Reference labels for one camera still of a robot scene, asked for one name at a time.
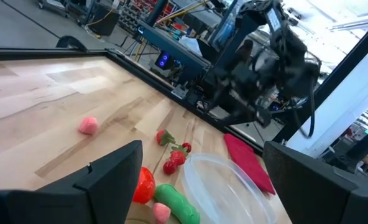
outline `green toy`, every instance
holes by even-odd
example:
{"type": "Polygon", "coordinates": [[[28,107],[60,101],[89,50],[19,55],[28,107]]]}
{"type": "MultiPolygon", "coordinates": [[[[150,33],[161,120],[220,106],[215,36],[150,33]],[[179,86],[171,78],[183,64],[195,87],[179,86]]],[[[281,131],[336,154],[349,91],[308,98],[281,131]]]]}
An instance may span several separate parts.
{"type": "Polygon", "coordinates": [[[172,185],[157,186],[155,199],[172,210],[182,224],[200,224],[201,218],[196,208],[192,206],[184,195],[180,194],[172,185]]]}

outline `plastic container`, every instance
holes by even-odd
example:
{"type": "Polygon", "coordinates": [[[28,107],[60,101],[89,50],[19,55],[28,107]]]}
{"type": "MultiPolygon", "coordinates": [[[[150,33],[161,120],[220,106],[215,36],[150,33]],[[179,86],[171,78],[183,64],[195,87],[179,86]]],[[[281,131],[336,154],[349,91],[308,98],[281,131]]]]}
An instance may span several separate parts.
{"type": "Polygon", "coordinates": [[[262,192],[233,161],[213,154],[193,154],[182,184],[202,224],[274,224],[277,218],[262,192]]]}

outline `floor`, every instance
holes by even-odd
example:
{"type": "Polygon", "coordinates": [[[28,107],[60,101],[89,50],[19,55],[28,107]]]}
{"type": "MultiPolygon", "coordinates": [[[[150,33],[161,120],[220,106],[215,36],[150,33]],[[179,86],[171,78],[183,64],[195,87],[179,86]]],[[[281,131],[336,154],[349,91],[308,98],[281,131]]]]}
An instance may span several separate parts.
{"type": "MultiPolygon", "coordinates": [[[[72,35],[84,43],[88,49],[116,48],[125,51],[133,40],[129,38],[122,48],[128,33],[116,26],[113,34],[105,40],[98,40],[86,33],[73,19],[64,18],[63,14],[50,9],[39,9],[36,0],[0,0],[0,47],[23,47],[49,49],[54,48],[59,37],[72,35]]],[[[157,52],[147,47],[145,53],[157,52]]],[[[139,63],[145,67],[157,55],[143,55],[139,63]]],[[[281,130],[282,125],[273,123],[263,129],[258,124],[240,124],[237,126],[253,141],[264,145],[281,130]]]]}
{"type": "MultiPolygon", "coordinates": [[[[171,145],[156,143],[160,129],[168,129],[177,142],[190,142],[191,153],[229,158],[222,132],[104,57],[0,62],[0,189],[38,189],[141,140],[142,166],[158,184],[172,184],[184,194],[183,168],[163,173],[171,145]],[[87,116],[98,120],[94,136],[77,131],[87,116]]],[[[252,208],[255,223],[267,223],[252,207],[256,200],[243,193],[243,183],[223,167],[202,162],[197,171],[205,187],[218,185],[218,193],[230,198],[237,197],[231,195],[234,189],[241,206],[252,208]]],[[[290,223],[279,197],[264,195],[277,223],[290,223]]],[[[243,215],[248,214],[239,211],[236,217],[243,215]]]]}

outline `workbench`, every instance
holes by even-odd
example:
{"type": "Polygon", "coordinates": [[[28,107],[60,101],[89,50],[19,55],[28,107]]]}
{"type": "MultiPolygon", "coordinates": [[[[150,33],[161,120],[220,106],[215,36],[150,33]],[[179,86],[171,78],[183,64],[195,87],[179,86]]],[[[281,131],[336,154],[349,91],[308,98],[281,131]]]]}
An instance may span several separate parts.
{"type": "MultiPolygon", "coordinates": [[[[160,129],[191,153],[229,158],[222,132],[106,57],[0,61],[0,189],[38,189],[140,139],[142,165],[183,192],[182,170],[163,173],[160,129]],[[101,124],[94,136],[77,131],[86,116],[101,124]]],[[[279,197],[265,196],[277,223],[291,223],[279,197]]]]}

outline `strawberry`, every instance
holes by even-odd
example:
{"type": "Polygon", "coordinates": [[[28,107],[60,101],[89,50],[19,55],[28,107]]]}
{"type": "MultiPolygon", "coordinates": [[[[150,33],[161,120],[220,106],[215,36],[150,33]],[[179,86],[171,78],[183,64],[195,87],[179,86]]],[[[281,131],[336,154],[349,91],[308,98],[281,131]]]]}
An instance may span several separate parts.
{"type": "Polygon", "coordinates": [[[176,143],[176,140],[166,129],[158,131],[156,138],[160,146],[165,146],[168,143],[176,143]]]}
{"type": "Polygon", "coordinates": [[[182,144],[182,147],[183,147],[183,148],[186,148],[186,152],[191,152],[191,150],[192,150],[192,146],[191,146],[191,144],[190,144],[190,143],[188,143],[188,142],[184,142],[184,143],[182,144]]]}
{"type": "Polygon", "coordinates": [[[183,165],[185,163],[186,154],[179,150],[174,150],[170,153],[170,161],[177,166],[183,165]]]}
{"type": "Polygon", "coordinates": [[[174,174],[176,170],[177,170],[177,165],[173,163],[172,161],[166,161],[165,164],[163,165],[163,171],[167,175],[174,174]]]}

